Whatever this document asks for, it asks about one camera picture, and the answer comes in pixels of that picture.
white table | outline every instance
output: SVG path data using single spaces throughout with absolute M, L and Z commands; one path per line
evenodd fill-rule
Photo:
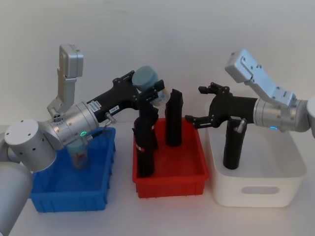
M 290 206 L 227 208 L 214 202 L 209 182 L 201 196 L 139 199 L 131 177 L 131 126 L 131 122 L 115 125 L 117 152 L 110 180 L 108 205 L 104 211 L 38 213 L 31 200 L 28 200 L 10 236 L 315 234 L 315 142 L 310 132 L 293 134 L 307 165 L 308 174 Z

red plastic bin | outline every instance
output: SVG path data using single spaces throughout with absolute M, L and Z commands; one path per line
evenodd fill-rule
M 200 195 L 209 171 L 198 131 L 183 119 L 183 142 L 178 147 L 165 144 L 165 119 L 158 119 L 155 130 L 158 150 L 154 154 L 155 172 L 140 178 L 137 169 L 136 143 L 133 141 L 132 180 L 139 198 Z

green indicator light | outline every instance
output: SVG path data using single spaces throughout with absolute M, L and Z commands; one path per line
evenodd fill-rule
M 86 135 L 86 134 L 87 134 L 86 131 L 82 131 L 81 134 L 80 134 L 80 136 L 83 137 L 83 136 Z

white storage box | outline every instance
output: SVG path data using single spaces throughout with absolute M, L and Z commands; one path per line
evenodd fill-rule
M 206 155 L 215 201 L 226 207 L 289 205 L 306 174 L 291 135 L 249 124 L 239 167 L 229 170 L 223 165 L 226 123 L 206 131 Z

blue plastic bin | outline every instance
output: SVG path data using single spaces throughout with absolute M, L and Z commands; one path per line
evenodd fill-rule
M 56 161 L 44 171 L 33 175 L 30 198 L 38 212 L 104 210 L 107 204 L 109 178 L 115 154 L 114 128 L 88 144 L 89 165 L 75 169 L 64 148 Z

